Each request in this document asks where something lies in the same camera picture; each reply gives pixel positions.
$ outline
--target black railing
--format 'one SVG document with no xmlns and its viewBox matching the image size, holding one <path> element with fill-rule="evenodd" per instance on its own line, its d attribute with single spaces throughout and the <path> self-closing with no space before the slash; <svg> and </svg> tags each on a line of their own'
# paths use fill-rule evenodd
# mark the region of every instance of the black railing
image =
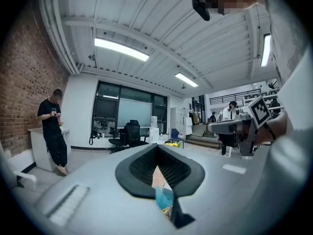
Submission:
<svg viewBox="0 0 313 235">
<path fill-rule="evenodd" d="M 279 88 L 278 82 L 276 81 L 276 82 L 273 84 L 273 86 L 274 86 L 274 89 Z"/>
<path fill-rule="evenodd" d="M 210 98 L 210 104 L 229 103 L 231 101 L 243 100 L 244 95 L 256 94 L 260 92 L 261 92 L 261 89 L 256 89 L 256 90 L 247 91 L 247 92 L 240 92 L 240 93 L 229 94 L 225 96 L 213 97 L 213 98 Z"/>
</svg>

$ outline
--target brick wall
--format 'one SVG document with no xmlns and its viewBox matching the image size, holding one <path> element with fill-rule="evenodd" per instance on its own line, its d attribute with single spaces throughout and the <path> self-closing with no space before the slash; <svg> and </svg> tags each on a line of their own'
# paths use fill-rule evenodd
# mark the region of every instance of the brick wall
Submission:
<svg viewBox="0 0 313 235">
<path fill-rule="evenodd" d="M 31 148 L 31 128 L 39 104 L 59 88 L 68 74 L 55 55 L 44 29 L 37 1 L 17 17 L 0 51 L 0 141 L 12 156 Z"/>
</svg>

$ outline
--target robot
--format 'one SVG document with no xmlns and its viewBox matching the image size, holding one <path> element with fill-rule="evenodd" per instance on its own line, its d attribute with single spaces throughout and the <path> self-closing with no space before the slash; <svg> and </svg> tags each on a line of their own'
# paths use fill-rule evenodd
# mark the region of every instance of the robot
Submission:
<svg viewBox="0 0 313 235">
<path fill-rule="evenodd" d="M 208 125 L 208 130 L 219 135 L 223 145 L 239 147 L 242 156 L 253 156 L 253 147 L 258 129 L 266 124 L 271 114 L 262 96 L 255 98 L 248 105 L 237 110 L 233 120 L 216 122 Z"/>
</svg>

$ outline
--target ceiling light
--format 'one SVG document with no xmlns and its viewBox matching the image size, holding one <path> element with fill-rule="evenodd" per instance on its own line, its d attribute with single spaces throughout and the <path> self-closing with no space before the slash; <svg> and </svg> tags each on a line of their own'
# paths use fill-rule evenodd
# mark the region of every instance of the ceiling light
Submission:
<svg viewBox="0 0 313 235">
<path fill-rule="evenodd" d="M 95 38 L 94 39 L 94 45 L 97 47 L 102 47 L 102 48 L 107 48 L 107 49 L 112 49 L 121 53 L 124 53 L 126 55 L 138 58 L 142 61 L 147 61 L 147 59 L 149 58 L 149 56 L 147 54 L 144 54 L 138 50 L 129 48 L 125 45 L 121 45 L 118 43 L 114 43 L 111 41 L 107 41 L 107 40 L 103 40 L 103 39 L 99 39 L 99 38 Z"/>
<path fill-rule="evenodd" d="M 178 77 L 179 79 L 181 79 L 182 81 L 184 81 L 184 82 L 190 84 L 190 85 L 193 86 L 193 87 L 197 87 L 197 86 L 198 86 L 195 82 L 191 81 L 189 78 L 185 77 L 185 76 L 184 76 L 183 74 L 181 74 L 181 73 L 177 73 L 177 74 L 175 75 L 175 77 Z"/>
<path fill-rule="evenodd" d="M 118 97 L 117 97 L 117 96 L 105 96 L 105 95 L 103 95 L 103 97 L 108 97 L 108 98 L 118 99 Z"/>
<path fill-rule="evenodd" d="M 262 62 L 261 66 L 264 67 L 268 64 L 268 57 L 270 53 L 270 35 L 266 35 L 264 38 L 263 44 L 263 55 L 262 55 Z"/>
</svg>

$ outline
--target white ceiling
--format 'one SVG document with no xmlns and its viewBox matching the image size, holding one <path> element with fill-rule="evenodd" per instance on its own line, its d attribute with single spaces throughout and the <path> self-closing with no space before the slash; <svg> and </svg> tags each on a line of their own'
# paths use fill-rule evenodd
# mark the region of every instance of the white ceiling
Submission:
<svg viewBox="0 0 313 235">
<path fill-rule="evenodd" d="M 181 97 L 275 77 L 273 63 L 261 67 L 269 18 L 261 5 L 204 21 L 191 0 L 58 0 L 72 58 L 83 71 L 158 87 Z M 112 40 L 150 57 L 146 62 L 95 47 L 94 37 Z M 88 56 L 95 54 L 95 61 Z M 175 77 L 195 80 L 193 88 Z"/>
</svg>

